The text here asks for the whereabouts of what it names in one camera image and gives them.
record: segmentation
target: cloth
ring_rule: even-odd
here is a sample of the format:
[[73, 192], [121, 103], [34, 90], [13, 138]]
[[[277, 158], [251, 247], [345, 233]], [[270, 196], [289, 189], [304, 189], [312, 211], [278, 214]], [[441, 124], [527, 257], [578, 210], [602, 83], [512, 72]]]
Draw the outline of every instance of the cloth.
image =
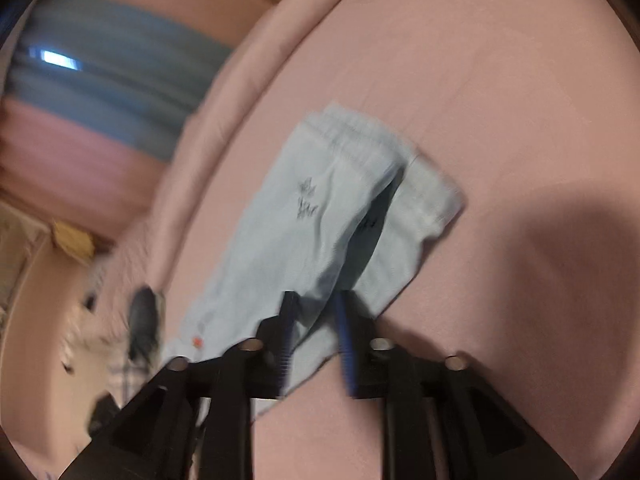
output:
[[396, 150], [335, 121], [302, 121], [242, 215], [222, 266], [190, 308], [163, 360], [217, 357], [278, 313], [282, 292], [304, 297], [298, 339], [316, 322], [372, 200], [401, 167]]
[[[417, 272], [423, 241], [461, 207], [455, 186], [380, 122], [337, 105], [309, 115], [162, 360], [219, 356], [277, 314], [283, 290], [295, 290], [303, 296], [288, 390], [295, 388], [337, 348], [324, 312], [332, 291], [354, 288], [380, 314]], [[256, 411], [270, 405], [258, 401]]]

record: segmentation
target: bed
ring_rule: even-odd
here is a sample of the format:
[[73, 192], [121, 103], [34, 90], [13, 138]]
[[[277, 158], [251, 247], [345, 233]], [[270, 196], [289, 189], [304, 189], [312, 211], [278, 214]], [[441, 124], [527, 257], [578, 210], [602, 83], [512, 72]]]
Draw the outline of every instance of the bed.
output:
[[[295, 124], [363, 111], [467, 200], [385, 330], [467, 354], [581, 479], [606, 478], [640, 418], [639, 100], [606, 0], [283, 0], [189, 119], [103, 301], [148, 283], [171, 337]], [[376, 417], [330, 361], [256, 422], [257, 478], [377, 478]]]

